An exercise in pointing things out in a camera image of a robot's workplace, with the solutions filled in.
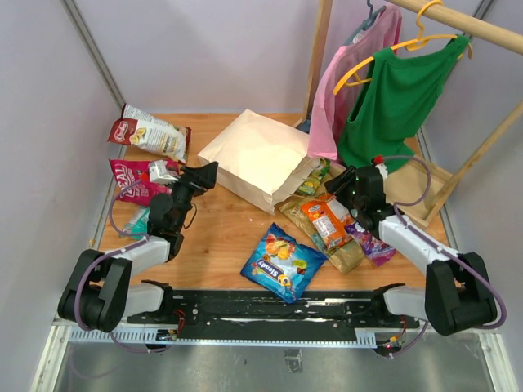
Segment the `green snack packet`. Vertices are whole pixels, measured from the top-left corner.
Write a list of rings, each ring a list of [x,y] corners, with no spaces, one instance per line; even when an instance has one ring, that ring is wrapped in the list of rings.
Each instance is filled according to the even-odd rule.
[[[317,189],[320,187],[322,181],[329,173],[330,161],[326,158],[321,158],[315,169],[302,182],[302,184],[294,192],[300,196],[314,196]]]

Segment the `orange Fox's candy packet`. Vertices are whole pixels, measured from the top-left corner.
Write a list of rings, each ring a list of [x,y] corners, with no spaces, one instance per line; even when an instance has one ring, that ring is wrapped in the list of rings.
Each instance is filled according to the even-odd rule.
[[[327,250],[342,247],[352,240],[345,226],[353,222],[350,212],[334,196],[311,200],[301,206]]]

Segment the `brown paper bag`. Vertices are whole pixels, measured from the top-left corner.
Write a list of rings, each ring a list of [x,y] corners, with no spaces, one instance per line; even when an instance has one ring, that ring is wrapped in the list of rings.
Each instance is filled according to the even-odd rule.
[[[320,164],[308,144],[306,133],[246,109],[198,158],[218,163],[218,184],[273,215]]]

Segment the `magenta crisps bag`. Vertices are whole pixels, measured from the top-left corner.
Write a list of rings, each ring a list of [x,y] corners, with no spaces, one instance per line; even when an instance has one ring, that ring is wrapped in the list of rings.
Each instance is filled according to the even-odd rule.
[[[118,199],[126,203],[135,203],[141,207],[148,207],[156,194],[170,194],[171,190],[166,185],[159,185],[145,178],[149,174],[151,161],[131,161],[125,159],[110,159],[111,171],[120,189],[133,182],[141,182],[122,194]]]

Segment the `purple snack packet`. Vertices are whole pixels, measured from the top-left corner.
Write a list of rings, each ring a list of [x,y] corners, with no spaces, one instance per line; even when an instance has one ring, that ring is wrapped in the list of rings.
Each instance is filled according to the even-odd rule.
[[[346,225],[345,230],[360,245],[364,255],[376,266],[386,264],[396,255],[394,247],[375,238],[356,221]]]

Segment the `teal white snack packet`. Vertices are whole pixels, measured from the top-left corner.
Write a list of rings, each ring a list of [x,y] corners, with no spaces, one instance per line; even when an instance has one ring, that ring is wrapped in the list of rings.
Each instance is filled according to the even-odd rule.
[[[132,218],[124,225],[123,232],[129,238],[139,240],[147,233],[150,209],[148,207],[138,207]]]

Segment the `red white chips bag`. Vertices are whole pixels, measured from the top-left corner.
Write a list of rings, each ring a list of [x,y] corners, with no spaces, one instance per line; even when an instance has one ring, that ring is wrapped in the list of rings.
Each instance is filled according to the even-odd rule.
[[[191,129],[178,127],[132,105],[122,107],[120,118],[110,129],[108,142],[134,145],[151,154],[187,162]]]

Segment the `blue candy packet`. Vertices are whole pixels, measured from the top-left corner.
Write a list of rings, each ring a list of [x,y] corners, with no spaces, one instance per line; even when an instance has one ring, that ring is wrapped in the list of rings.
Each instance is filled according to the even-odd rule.
[[[292,304],[299,300],[327,257],[297,243],[273,223],[253,250],[240,275]]]

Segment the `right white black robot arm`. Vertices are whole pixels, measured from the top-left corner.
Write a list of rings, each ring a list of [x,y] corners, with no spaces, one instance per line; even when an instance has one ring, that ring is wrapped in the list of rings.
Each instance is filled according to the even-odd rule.
[[[395,248],[425,276],[423,289],[404,284],[378,289],[379,301],[370,306],[371,319],[387,327],[407,315],[428,321],[442,336],[501,326],[507,309],[489,282],[483,259],[475,252],[461,253],[420,230],[402,211],[402,203],[387,201],[386,176],[382,164],[348,167],[325,184],[359,226]]]

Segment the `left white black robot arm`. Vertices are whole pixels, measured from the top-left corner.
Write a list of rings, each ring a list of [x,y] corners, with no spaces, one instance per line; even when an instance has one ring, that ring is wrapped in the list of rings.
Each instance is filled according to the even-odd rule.
[[[151,163],[150,179],[170,190],[152,198],[147,230],[126,247],[83,251],[59,300],[59,317],[85,331],[102,332],[112,332],[122,320],[138,314],[157,323],[169,321],[176,313],[172,288],[150,280],[130,282],[135,275],[177,256],[193,199],[215,187],[217,170],[218,164],[211,162],[184,167],[179,176],[172,176],[162,161]]]

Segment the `blue cloth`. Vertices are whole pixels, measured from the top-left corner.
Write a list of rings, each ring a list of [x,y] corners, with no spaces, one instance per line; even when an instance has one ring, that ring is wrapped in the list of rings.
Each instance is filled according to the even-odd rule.
[[[306,116],[306,119],[297,126],[297,129],[299,131],[302,131],[302,132],[306,133],[306,134],[310,133],[310,129],[311,129],[311,114],[308,114]]]

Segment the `pink t-shirt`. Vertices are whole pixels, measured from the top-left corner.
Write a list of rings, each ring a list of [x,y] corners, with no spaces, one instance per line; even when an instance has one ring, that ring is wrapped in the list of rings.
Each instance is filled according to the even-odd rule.
[[[335,94],[333,89],[341,77],[361,61],[385,47],[399,42],[402,25],[400,8],[385,5],[378,9],[376,19],[366,28],[361,24],[342,42],[324,71],[316,89],[311,109],[307,155],[340,161],[337,143],[361,85],[343,87]]]

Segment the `wooden clothes rack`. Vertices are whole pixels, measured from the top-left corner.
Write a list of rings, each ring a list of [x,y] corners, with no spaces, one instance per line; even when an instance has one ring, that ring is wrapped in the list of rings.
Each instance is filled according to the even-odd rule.
[[[518,33],[501,28],[476,17],[465,15],[455,11],[443,4],[429,1],[394,1],[398,7],[416,12],[420,16],[435,20],[443,25],[460,29],[473,37],[491,42],[517,54],[522,53],[522,36]],[[323,61],[324,47],[326,43],[329,21],[332,10],[331,1],[319,1],[315,22],[315,38],[311,55],[310,70],[306,89],[305,108],[295,127],[303,125],[307,115],[311,111],[314,96],[320,81],[320,66]],[[430,169],[431,182],[428,195],[421,201],[419,207],[406,207],[405,213],[416,225],[427,228],[431,221],[440,212],[446,200],[453,192],[459,181],[469,170],[489,151],[495,142],[516,122],[522,115],[522,103],[518,103],[509,115],[491,132],[491,134],[480,144],[475,152],[470,155],[466,162],[454,174],[444,168],[428,162],[425,158],[421,163],[407,163],[400,170],[390,175],[385,183],[385,190],[396,201],[400,196],[412,196],[417,189],[415,182],[423,178],[423,164]]]

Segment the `green tank top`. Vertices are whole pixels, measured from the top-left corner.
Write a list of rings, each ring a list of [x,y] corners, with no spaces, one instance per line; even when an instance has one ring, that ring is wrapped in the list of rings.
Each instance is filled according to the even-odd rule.
[[[459,35],[423,56],[402,58],[387,48],[376,52],[367,72],[371,82],[362,86],[337,143],[342,164],[362,167],[378,155],[413,156],[405,140],[416,135],[432,111],[469,43]]]

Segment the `yellow hanger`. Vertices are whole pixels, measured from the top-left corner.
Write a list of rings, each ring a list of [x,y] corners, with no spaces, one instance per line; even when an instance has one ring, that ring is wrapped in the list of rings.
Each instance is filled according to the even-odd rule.
[[[425,26],[422,23],[422,16],[424,13],[432,6],[443,5],[444,3],[440,0],[428,1],[421,9],[417,12],[415,24],[418,26],[418,35],[415,39],[409,41],[404,41],[397,43],[391,47],[388,47],[387,50],[396,55],[398,50],[405,49],[406,51],[418,51],[423,49],[430,41],[449,39],[450,41],[456,40],[458,38],[457,34],[450,33],[440,33],[440,34],[425,34]],[[354,87],[360,86],[366,83],[371,82],[371,78],[360,78],[358,72],[366,65],[370,65],[375,61],[375,56],[370,56],[365,60],[362,60],[360,63],[349,69],[336,83],[333,88],[333,94],[336,96],[341,89],[344,87]]]

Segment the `grey blue hanger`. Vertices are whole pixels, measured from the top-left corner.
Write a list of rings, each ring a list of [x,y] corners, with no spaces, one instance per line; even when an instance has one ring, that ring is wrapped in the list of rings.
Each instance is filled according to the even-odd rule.
[[[354,30],[354,32],[344,42],[345,46],[352,44],[353,40],[356,38],[356,36],[359,33],[361,33],[362,31],[367,31],[369,28],[371,28],[373,26],[375,20],[387,9],[386,5],[382,5],[381,7],[378,7],[377,10],[374,10],[374,5],[372,4],[371,0],[366,1],[366,6],[369,9],[368,16],[361,22],[361,24]]]

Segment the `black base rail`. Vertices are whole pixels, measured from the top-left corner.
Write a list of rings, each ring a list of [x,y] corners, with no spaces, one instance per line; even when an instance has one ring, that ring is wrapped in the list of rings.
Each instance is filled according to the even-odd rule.
[[[287,304],[267,290],[175,290],[172,312],[162,318],[140,313],[130,324],[162,329],[185,320],[183,343],[225,345],[377,345],[373,333],[419,327],[408,316],[378,318],[370,291],[307,291]]]

